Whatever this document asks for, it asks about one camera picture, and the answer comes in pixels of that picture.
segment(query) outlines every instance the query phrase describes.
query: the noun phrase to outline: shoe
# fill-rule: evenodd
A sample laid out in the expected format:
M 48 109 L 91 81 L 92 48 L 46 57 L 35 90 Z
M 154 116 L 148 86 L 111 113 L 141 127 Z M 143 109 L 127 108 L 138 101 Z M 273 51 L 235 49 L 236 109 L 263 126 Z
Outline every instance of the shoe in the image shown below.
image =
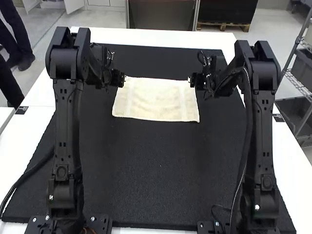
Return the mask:
M 21 61 L 19 62 L 19 70 L 21 72 L 27 70 L 31 66 L 33 61 L 35 61 L 35 59 L 36 59 L 36 57 L 33 54 L 23 56 Z
M 19 63 L 20 63 L 20 59 L 16 59 L 16 58 L 12 58 L 12 57 L 10 57 L 10 58 L 8 59 L 8 61 L 6 62 L 6 64 L 7 64 L 10 68 L 13 68 L 13 67 L 19 65 Z

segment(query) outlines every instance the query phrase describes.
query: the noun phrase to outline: black pants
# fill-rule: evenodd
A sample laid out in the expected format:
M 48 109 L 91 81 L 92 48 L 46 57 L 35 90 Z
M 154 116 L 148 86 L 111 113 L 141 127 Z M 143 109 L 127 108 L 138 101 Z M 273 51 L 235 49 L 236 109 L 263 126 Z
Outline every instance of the black pants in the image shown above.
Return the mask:
M 13 59 L 20 59 L 23 55 L 32 54 L 26 28 L 12 0 L 0 0 L 0 11 L 5 21 L 12 27 L 16 39 L 15 41 L 10 31 L 0 20 L 0 44 L 4 46 Z
M 17 109 L 24 100 L 24 95 L 16 82 L 11 69 L 0 55 L 0 89 L 5 98 Z

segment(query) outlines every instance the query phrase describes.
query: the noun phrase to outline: wooden pallet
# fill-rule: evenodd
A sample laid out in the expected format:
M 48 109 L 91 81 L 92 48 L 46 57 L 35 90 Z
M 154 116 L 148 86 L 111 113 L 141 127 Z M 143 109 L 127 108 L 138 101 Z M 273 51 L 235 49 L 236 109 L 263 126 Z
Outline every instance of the wooden pallet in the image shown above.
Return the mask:
M 247 24 L 238 24 L 238 23 L 210 23 L 210 22 L 198 22 L 197 30 L 201 30 L 202 25 L 218 25 L 220 27 L 220 31 L 224 32 L 226 26 L 239 26 L 243 32 L 249 32 L 250 23 Z

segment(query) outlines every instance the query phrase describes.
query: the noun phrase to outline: shelf rack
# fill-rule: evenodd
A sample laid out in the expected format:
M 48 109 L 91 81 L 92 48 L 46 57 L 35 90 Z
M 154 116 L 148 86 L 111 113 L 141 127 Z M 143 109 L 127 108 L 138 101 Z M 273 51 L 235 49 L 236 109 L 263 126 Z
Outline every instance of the shelf rack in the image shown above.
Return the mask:
M 312 17 L 312 7 L 311 6 L 309 6 L 309 7 L 310 7 L 309 13 L 305 19 L 305 22 L 302 25 L 302 28 L 299 32 L 299 35 L 297 36 L 297 38 L 295 40 L 295 43 L 294 43 L 292 50 L 291 50 L 291 53 L 289 54 L 289 57 L 285 63 L 283 70 L 282 70 L 283 77 L 287 78 L 295 86 L 295 88 L 310 102 L 310 106 L 307 109 L 306 113 L 304 114 L 302 120 L 294 127 L 293 134 L 296 138 L 298 137 L 301 129 L 306 124 L 308 118 L 310 117 L 310 115 L 312 113 L 312 93 L 292 75 L 292 70 L 289 69 L 289 64 L 290 64 L 294 54 L 296 53 L 296 50 L 297 50 L 299 45 L 303 46 L 309 52 L 312 53 L 312 46 L 309 45 L 304 40 L 304 37 L 303 37 L 303 34 L 304 34 L 305 30 L 307 29 L 307 27 L 309 26 L 309 22 L 310 22 L 310 19 Z

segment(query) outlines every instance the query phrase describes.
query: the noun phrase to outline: white table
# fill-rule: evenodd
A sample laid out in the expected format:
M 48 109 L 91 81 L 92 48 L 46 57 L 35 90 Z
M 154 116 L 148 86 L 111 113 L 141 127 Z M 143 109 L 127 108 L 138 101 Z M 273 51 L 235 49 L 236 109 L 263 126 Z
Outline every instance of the white table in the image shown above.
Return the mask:
M 90 28 L 91 41 L 110 44 L 158 47 L 221 49 L 227 63 L 234 57 L 232 33 L 154 31 L 139 29 Z M 0 138 L 0 200 L 24 172 L 55 110 L 52 82 L 43 71 L 22 105 L 30 106 L 23 116 L 13 116 Z M 279 111 L 274 106 L 273 113 Z M 273 119 L 273 160 L 277 184 L 298 234 L 311 233 L 312 166 L 287 124 Z M 23 234 L 26 224 L 0 222 L 0 234 Z M 113 233 L 185 233 L 185 231 L 114 228 Z
M 0 107 L 0 134 L 14 113 L 15 109 L 13 107 Z

